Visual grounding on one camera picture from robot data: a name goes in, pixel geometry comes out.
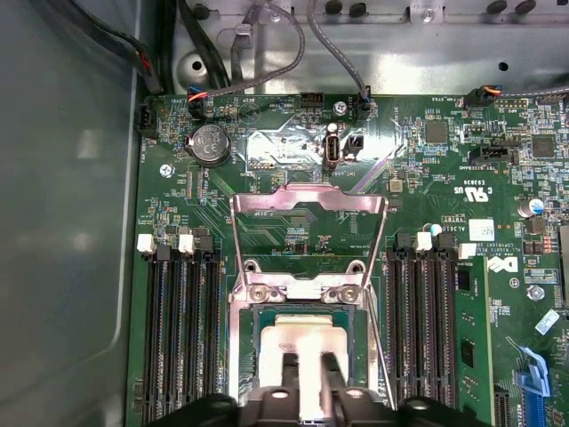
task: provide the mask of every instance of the cable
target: cable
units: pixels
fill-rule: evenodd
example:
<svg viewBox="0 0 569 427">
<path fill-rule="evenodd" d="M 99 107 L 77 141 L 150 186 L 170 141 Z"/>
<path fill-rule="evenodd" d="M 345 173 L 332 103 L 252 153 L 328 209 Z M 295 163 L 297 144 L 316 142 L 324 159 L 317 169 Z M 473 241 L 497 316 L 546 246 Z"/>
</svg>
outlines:
<svg viewBox="0 0 569 427">
<path fill-rule="evenodd" d="M 158 71 L 162 78 L 165 93 L 174 94 L 175 83 L 172 72 L 173 39 L 176 25 L 176 0 L 160 2 L 162 7 L 162 21 L 157 32 L 158 40 Z"/>
<path fill-rule="evenodd" d="M 91 40 L 130 63 L 144 78 L 148 90 L 162 93 L 156 68 L 142 42 L 133 36 L 111 28 L 86 11 L 75 0 L 49 0 L 51 6 Z"/>
<path fill-rule="evenodd" d="M 259 20 L 262 6 L 260 4 L 252 4 L 247 14 L 243 17 L 242 24 L 253 25 Z M 241 69 L 241 51 L 245 47 L 249 47 L 250 37 L 236 35 L 231 45 L 231 80 L 233 84 L 243 82 L 243 70 Z"/>
<path fill-rule="evenodd" d="M 310 29 L 312 30 L 318 41 L 320 41 L 320 43 L 323 44 L 326 49 L 328 49 L 328 51 L 334 56 L 334 58 L 336 58 L 340 62 L 340 64 L 352 76 L 352 78 L 356 82 L 357 90 L 359 91 L 360 96 L 364 99 L 367 99 L 368 94 L 367 90 L 365 89 L 364 79 L 356 70 L 354 64 L 352 64 L 351 61 L 348 59 L 348 57 L 344 55 L 344 53 L 340 49 L 338 49 L 334 45 L 334 43 L 332 43 L 332 41 L 326 36 L 326 34 L 324 34 L 322 29 L 318 25 L 315 16 L 316 5 L 317 5 L 317 0 L 308 0 L 307 2 L 307 19 L 309 21 Z"/>
<path fill-rule="evenodd" d="M 505 93 L 502 92 L 501 96 L 516 96 L 516 97 L 528 97 L 528 96 L 542 96 L 542 95 L 559 95 L 563 93 L 569 93 L 569 86 L 559 86 L 552 87 L 549 89 L 542 89 L 536 92 L 527 93 Z"/>
<path fill-rule="evenodd" d="M 176 0 L 180 10 L 181 20 L 188 31 L 189 38 L 196 46 L 197 53 L 202 58 L 207 73 L 209 75 L 210 86 L 219 89 L 231 85 L 228 72 L 223 65 L 220 53 L 212 43 L 212 40 L 205 34 L 205 31 L 197 22 L 196 18 L 189 9 L 186 0 Z"/>
<path fill-rule="evenodd" d="M 296 57 L 294 58 L 293 62 L 284 66 L 282 68 L 276 69 L 275 71 L 271 71 L 265 76 L 254 78 L 249 82 L 243 82 L 237 85 L 232 85 L 230 87 L 226 87 L 224 89 L 217 89 L 214 91 L 209 91 L 207 96 L 218 96 L 218 95 L 225 95 L 227 93 L 239 92 L 244 91 L 245 89 L 249 89 L 250 87 L 262 85 L 263 83 L 272 80 L 273 78 L 282 76 L 285 73 L 288 73 L 292 69 L 295 69 L 297 65 L 301 63 L 302 56 L 304 56 L 304 50 L 306 48 L 306 37 L 304 36 L 304 31 L 302 31 L 302 27 L 300 23 L 294 18 L 289 12 L 281 9 L 280 7 L 268 3 L 268 0 L 263 0 L 265 7 L 269 8 L 271 11 L 278 12 L 282 16 L 288 19 L 288 21 L 293 25 L 296 32 L 299 34 L 299 51 L 296 53 Z"/>
</svg>

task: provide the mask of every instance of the integrated circuit chip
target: integrated circuit chip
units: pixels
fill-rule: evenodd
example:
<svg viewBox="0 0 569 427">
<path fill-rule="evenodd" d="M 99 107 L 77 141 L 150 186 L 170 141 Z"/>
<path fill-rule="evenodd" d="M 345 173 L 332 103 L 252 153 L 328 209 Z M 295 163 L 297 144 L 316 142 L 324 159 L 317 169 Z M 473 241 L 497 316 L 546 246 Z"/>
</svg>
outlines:
<svg viewBox="0 0 569 427">
<path fill-rule="evenodd" d="M 469 367 L 474 367 L 474 344 L 472 342 L 461 342 L 461 360 Z"/>
<path fill-rule="evenodd" d="M 427 122 L 425 124 L 425 142 L 429 144 L 443 144 L 448 140 L 446 124 L 444 122 Z"/>
<path fill-rule="evenodd" d="M 532 149 L 536 158 L 555 157 L 555 135 L 534 135 Z"/>
</svg>

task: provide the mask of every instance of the metal socket bracket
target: metal socket bracket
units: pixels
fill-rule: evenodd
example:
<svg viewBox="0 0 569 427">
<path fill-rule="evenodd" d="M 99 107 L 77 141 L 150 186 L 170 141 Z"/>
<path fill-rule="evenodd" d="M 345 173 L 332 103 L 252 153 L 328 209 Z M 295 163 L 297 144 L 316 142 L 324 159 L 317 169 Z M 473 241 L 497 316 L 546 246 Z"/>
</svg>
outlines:
<svg viewBox="0 0 569 427">
<path fill-rule="evenodd" d="M 330 282 L 332 286 L 352 285 L 355 279 L 361 280 L 361 287 L 365 288 L 369 284 L 372 275 L 373 265 L 377 256 L 380 244 L 381 233 L 385 223 L 388 200 L 384 196 L 366 194 L 350 195 L 341 191 L 338 187 L 330 184 L 313 183 L 294 183 L 279 187 L 272 194 L 235 194 L 231 200 L 231 222 L 233 224 L 233 236 L 235 239 L 237 264 L 239 268 L 239 280 L 233 289 L 234 294 L 241 290 L 241 286 L 266 285 L 273 286 L 275 282 L 286 284 L 287 287 L 296 288 L 304 285 L 310 287 L 307 280 L 295 279 L 283 273 L 264 273 L 259 274 L 247 271 L 244 267 L 243 254 L 241 252 L 241 239 L 239 237 L 239 227 L 237 225 L 237 215 L 252 213 L 263 210 L 292 210 L 299 203 L 318 203 L 326 211 L 366 211 L 370 214 L 377 214 L 378 221 L 375 228 L 375 235 L 370 244 L 367 264 L 363 274 L 340 274 L 340 275 L 319 275 L 312 279 L 312 284 Z"/>
<path fill-rule="evenodd" d="M 375 234 L 365 267 L 356 272 L 351 264 L 345 273 L 322 273 L 312 279 L 295 278 L 286 272 L 265 273 L 247 269 L 241 251 L 237 215 L 262 210 L 292 210 L 299 203 L 318 203 L 326 211 L 362 211 L 378 215 Z M 239 400 L 239 312 L 255 303 L 285 302 L 287 300 L 320 300 L 323 303 L 351 303 L 369 312 L 368 387 L 378 389 L 378 356 L 385 372 L 385 360 L 377 327 L 376 299 L 370 277 L 377 257 L 388 200 L 380 195 L 350 195 L 330 184 L 292 183 L 272 194 L 235 194 L 230 202 L 231 221 L 235 239 L 238 277 L 229 297 L 229 395 Z M 387 392 L 392 403 L 389 383 Z"/>
</svg>

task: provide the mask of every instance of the surface mount component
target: surface mount component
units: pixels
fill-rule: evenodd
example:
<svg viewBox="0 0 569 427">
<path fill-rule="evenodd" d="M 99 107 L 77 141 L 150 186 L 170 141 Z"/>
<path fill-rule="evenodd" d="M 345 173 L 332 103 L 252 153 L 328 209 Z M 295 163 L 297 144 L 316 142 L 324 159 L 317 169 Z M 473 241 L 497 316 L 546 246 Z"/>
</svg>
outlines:
<svg viewBox="0 0 569 427">
<path fill-rule="evenodd" d="M 231 141 L 222 127 L 204 125 L 186 139 L 186 151 L 202 166 L 219 166 L 231 154 Z"/>
<path fill-rule="evenodd" d="M 425 124 L 425 142 L 443 144 L 448 141 L 448 132 L 444 122 L 427 122 Z"/>
</svg>

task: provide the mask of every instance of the gray chassis wall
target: gray chassis wall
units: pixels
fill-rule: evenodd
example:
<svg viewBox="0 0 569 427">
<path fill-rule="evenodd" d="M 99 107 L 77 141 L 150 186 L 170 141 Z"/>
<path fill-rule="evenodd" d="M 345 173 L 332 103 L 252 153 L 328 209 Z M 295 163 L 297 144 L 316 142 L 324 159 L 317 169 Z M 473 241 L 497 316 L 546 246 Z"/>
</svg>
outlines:
<svg viewBox="0 0 569 427">
<path fill-rule="evenodd" d="M 122 425 L 135 80 L 44 1 L 0 2 L 0 35 L 0 425 Z"/>
</svg>

